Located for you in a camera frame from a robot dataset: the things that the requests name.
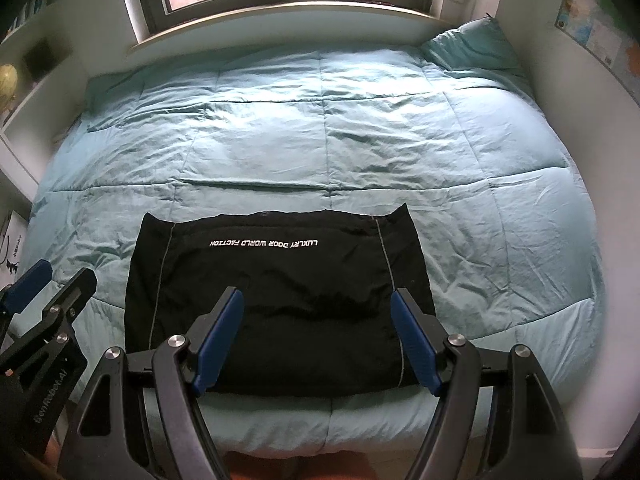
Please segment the black garment with white lettering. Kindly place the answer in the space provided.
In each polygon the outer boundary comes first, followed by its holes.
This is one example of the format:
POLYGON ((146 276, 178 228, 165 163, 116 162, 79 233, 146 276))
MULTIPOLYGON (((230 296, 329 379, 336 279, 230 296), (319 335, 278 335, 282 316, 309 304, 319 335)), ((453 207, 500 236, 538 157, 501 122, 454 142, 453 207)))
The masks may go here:
POLYGON ((125 346, 185 333, 228 287, 242 323, 215 390, 342 398, 416 384, 390 317, 408 289, 435 310, 409 209, 390 214, 267 211, 169 222, 146 214, 130 260, 125 346))

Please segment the white poster with black drawing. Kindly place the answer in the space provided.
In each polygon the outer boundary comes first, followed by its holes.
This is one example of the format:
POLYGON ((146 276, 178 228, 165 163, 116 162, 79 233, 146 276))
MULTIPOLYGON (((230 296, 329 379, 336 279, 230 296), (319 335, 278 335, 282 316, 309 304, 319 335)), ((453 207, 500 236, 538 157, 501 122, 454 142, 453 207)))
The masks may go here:
POLYGON ((0 289, 16 280, 26 232, 26 220, 17 211, 12 210, 1 229, 0 289))

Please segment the light teal quilted duvet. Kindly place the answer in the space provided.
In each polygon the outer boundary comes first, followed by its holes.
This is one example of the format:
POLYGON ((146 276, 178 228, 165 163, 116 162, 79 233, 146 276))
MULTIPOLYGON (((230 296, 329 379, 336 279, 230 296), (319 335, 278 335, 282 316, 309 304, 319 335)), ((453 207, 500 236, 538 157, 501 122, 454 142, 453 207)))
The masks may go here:
POLYGON ((44 174, 22 263, 98 288, 75 333, 95 363, 125 340, 145 214, 407 206, 440 322, 484 348, 526 344, 562 403, 597 353, 604 283, 582 177, 514 68, 433 64, 414 47, 283 47, 180 56, 89 82, 44 174))

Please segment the yellow-green globe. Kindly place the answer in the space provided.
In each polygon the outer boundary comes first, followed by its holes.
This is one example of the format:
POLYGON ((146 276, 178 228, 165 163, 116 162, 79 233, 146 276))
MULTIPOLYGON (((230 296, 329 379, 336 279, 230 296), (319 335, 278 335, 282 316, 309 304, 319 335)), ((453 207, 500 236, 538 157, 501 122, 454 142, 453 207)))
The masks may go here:
POLYGON ((17 88, 17 70, 11 64, 0 66, 0 113, 4 113, 12 103, 17 88))

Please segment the teal pillow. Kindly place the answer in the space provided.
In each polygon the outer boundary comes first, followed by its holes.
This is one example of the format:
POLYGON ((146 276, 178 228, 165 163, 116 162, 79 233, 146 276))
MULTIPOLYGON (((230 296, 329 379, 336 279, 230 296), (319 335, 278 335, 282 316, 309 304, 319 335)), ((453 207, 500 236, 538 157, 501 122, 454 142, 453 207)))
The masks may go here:
POLYGON ((498 70, 521 73, 515 50, 490 15, 447 29, 420 47, 427 61, 446 70, 498 70))

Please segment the white wall shelf unit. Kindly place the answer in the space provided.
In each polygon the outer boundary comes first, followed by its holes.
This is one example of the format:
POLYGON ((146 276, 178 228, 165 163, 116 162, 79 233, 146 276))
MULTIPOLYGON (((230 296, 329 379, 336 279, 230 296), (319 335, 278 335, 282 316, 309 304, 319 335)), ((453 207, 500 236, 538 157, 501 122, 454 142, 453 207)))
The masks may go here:
POLYGON ((63 0, 26 0, 1 36, 17 88, 1 113, 1 205, 29 210, 48 163, 82 107, 87 73, 62 22, 63 0))

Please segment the world map wall poster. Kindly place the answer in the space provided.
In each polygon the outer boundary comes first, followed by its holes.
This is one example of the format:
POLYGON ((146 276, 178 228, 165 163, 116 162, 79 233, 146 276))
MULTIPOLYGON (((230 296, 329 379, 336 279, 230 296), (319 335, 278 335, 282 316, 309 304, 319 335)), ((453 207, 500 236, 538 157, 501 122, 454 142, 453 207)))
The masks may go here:
POLYGON ((612 0, 561 0, 554 24, 639 103, 639 43, 612 0))

